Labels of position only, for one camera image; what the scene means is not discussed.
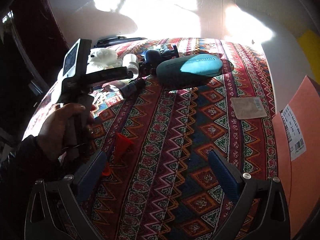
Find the person left hand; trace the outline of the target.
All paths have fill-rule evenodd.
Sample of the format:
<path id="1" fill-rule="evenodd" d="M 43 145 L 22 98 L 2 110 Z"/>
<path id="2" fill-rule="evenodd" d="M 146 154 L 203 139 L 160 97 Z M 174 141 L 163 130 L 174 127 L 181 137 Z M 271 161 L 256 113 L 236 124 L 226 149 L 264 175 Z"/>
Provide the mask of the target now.
<path id="1" fill-rule="evenodd" d="M 56 160 L 62 151 L 62 140 L 67 121 L 75 114 L 81 114 L 86 107 L 79 103 L 54 105 L 54 110 L 44 121 L 37 136 L 37 143 L 49 160 Z"/>

